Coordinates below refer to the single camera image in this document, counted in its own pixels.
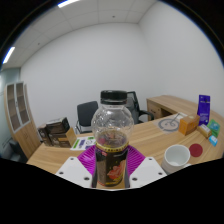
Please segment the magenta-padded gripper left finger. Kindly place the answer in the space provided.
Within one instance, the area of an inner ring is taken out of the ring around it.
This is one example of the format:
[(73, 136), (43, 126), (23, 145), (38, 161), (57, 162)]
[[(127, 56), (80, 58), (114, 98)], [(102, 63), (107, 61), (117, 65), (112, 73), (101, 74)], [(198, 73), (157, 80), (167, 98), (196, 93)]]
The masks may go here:
[(97, 185), (95, 146), (89, 147), (78, 157), (69, 157), (56, 175), (81, 187), (95, 188)]

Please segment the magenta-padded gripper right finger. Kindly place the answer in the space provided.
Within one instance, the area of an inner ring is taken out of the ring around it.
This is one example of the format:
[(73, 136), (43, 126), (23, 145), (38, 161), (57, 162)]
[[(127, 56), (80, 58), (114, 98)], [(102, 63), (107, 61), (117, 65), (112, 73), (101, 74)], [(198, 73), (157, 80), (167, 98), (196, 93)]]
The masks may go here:
[(128, 147), (126, 158), (126, 187), (140, 188), (166, 176), (153, 157), (145, 157), (133, 146)]

